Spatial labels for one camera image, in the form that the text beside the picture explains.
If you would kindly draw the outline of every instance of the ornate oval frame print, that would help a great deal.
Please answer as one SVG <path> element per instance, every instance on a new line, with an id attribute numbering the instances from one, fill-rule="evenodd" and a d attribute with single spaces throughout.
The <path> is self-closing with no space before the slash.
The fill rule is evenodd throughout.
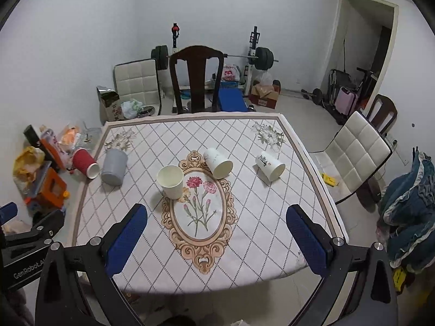
<path id="1" fill-rule="evenodd" d="M 213 189 L 218 191 L 220 194 L 222 215 L 219 224 L 214 232 L 210 233 L 209 236 L 204 239 L 192 237 L 181 228 L 174 212 L 174 205 L 177 202 L 176 200 L 164 197 L 162 203 L 162 224 L 169 230 L 169 238 L 175 244 L 175 248 L 180 250 L 181 256 L 184 259 L 191 259 L 193 265 L 198 268 L 201 273 L 207 274 L 215 264 L 215 259 L 221 257 L 225 252 L 225 246 L 228 245 L 228 241 L 233 233 L 231 225 L 233 225 L 237 220 L 236 210 L 234 209 L 234 197 L 231 193 L 231 185 L 226 179 L 214 179 L 204 161 L 204 158 L 197 151 L 189 153 L 186 160 L 180 161 L 179 166 L 183 170 L 184 176 L 195 172 L 206 175 L 212 180 L 210 180 L 210 185 L 213 183 L 215 185 L 212 185 Z M 207 222 L 208 221 L 205 221 L 204 218 L 204 227 L 207 226 Z"/>

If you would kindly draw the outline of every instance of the cardboard box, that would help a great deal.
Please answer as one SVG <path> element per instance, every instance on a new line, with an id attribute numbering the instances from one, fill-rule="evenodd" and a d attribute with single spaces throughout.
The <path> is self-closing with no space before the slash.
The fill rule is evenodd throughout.
<path id="1" fill-rule="evenodd" d="M 261 86 L 256 84 L 252 87 L 249 100 L 252 104 L 266 106 L 275 109 L 279 96 L 279 88 L 275 86 Z"/>
<path id="2" fill-rule="evenodd" d="M 103 109 L 106 121 L 125 120 L 119 101 L 119 95 L 113 89 L 97 86 L 100 108 Z"/>

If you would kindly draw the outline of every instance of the tablecloth border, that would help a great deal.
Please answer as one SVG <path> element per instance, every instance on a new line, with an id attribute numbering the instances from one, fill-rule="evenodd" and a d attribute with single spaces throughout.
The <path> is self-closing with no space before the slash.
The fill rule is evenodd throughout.
<path id="1" fill-rule="evenodd" d="M 152 124 L 152 123 L 169 123 L 169 122 L 179 122 L 179 121 L 197 121 L 197 120 L 209 120 L 210 118 L 215 118 L 219 120 L 225 120 L 225 119 L 240 119 L 240 118 L 258 118 L 258 119 L 267 119 L 267 120 L 277 120 L 279 124 L 281 125 L 281 128 L 284 130 L 287 139 L 292 145 L 293 150 L 295 150 L 297 157 L 299 158 L 299 161 L 304 167 L 305 172 L 308 175 L 308 178 L 310 180 L 310 183 L 316 193 L 317 197 L 321 197 L 322 200 L 319 200 L 319 203 L 321 205 L 323 214 L 325 215 L 325 219 L 328 222 L 328 227 L 331 230 L 331 234 L 333 236 L 340 236 L 344 238 L 346 241 L 349 242 L 349 236 L 347 235 L 346 230 L 344 229 L 343 221 L 340 217 L 340 214 L 337 211 L 337 207 L 334 204 L 334 200 L 332 199 L 331 195 L 329 194 L 328 189 L 325 187 L 325 183 L 320 177 L 320 173 L 318 173 L 318 170 L 315 168 L 315 165 L 310 158 L 310 155 L 304 148 L 304 146 L 301 143 L 301 140 L 299 139 L 298 135 L 294 132 L 293 128 L 287 121 L 287 119 L 282 115 L 278 113 L 261 113 L 261 112 L 216 112 L 216 113 L 195 113 L 195 114 L 180 114 L 177 116 L 174 115 L 160 115 L 160 116 L 153 116 L 148 118 L 138 118 L 133 120 L 126 120 L 126 121 L 115 121 L 115 122 L 106 122 L 103 126 L 102 130 L 102 136 L 99 140 L 99 143 L 97 146 L 95 146 L 95 149 L 92 153 L 92 156 L 96 160 L 103 148 L 104 142 L 107 138 L 107 135 L 109 134 L 109 131 L 113 128 L 117 127 L 123 127 L 123 126 L 137 126 L 137 125 L 143 125 L 143 124 Z M 297 143 L 293 141 L 292 136 L 295 137 L 297 140 Z M 311 167 L 308 167 L 306 165 L 306 160 L 310 162 Z M 79 195 L 80 199 L 75 204 L 74 210 L 77 212 L 75 217 L 75 222 L 72 227 L 70 228 L 70 233 L 68 234 L 69 239 L 68 243 L 70 243 L 71 246 L 74 246 L 77 243 L 77 233 L 79 229 L 80 224 L 80 216 L 83 209 L 83 202 L 86 197 L 86 191 L 88 188 L 89 183 L 91 182 L 90 179 L 86 179 L 86 181 L 80 183 L 79 185 Z M 335 217 L 335 222 L 332 222 L 330 215 L 333 215 Z"/>

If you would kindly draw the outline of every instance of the ceiling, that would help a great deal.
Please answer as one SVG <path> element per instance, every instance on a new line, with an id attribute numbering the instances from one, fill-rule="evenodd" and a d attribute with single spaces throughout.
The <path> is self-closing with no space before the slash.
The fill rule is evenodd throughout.
<path id="1" fill-rule="evenodd" d="M 365 18 L 392 28 L 394 7 L 373 0 L 349 0 L 351 5 Z"/>

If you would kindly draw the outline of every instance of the metal screw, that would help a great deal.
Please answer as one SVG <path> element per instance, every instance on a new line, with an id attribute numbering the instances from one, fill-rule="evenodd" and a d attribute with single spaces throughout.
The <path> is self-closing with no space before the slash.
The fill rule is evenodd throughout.
<path id="1" fill-rule="evenodd" d="M 381 251 L 384 249 L 384 246 L 379 241 L 377 241 L 375 242 L 375 249 Z"/>
<path id="2" fill-rule="evenodd" d="M 56 251 L 59 247 L 60 247 L 60 244 L 58 242 L 55 242 L 55 243 L 51 244 L 50 249 L 52 249 L 53 251 Z"/>
<path id="3" fill-rule="evenodd" d="M 334 245 L 337 245 L 337 246 L 344 245 L 344 240 L 338 236 L 336 236 L 335 238 L 332 238 L 332 242 L 334 243 Z"/>
<path id="4" fill-rule="evenodd" d="M 92 246 L 97 246 L 99 245 L 99 243 L 101 243 L 101 238 L 99 236 L 94 236 L 91 240 L 90 243 Z"/>

